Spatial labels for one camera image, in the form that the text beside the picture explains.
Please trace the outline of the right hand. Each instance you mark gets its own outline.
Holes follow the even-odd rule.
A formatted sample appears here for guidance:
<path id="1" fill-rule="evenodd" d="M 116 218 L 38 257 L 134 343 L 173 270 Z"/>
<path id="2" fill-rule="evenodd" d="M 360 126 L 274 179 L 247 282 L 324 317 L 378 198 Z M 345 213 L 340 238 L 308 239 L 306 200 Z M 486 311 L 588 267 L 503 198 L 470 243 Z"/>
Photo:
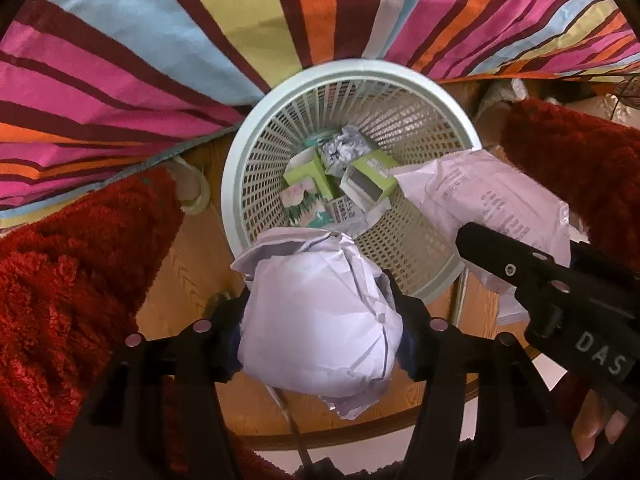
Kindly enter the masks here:
<path id="1" fill-rule="evenodd" d="M 608 443 L 613 444 L 628 422 L 625 414 L 613 411 L 599 393 L 590 390 L 572 427 L 572 437 L 580 459 L 586 460 L 591 455 L 600 434 L 604 434 Z"/>

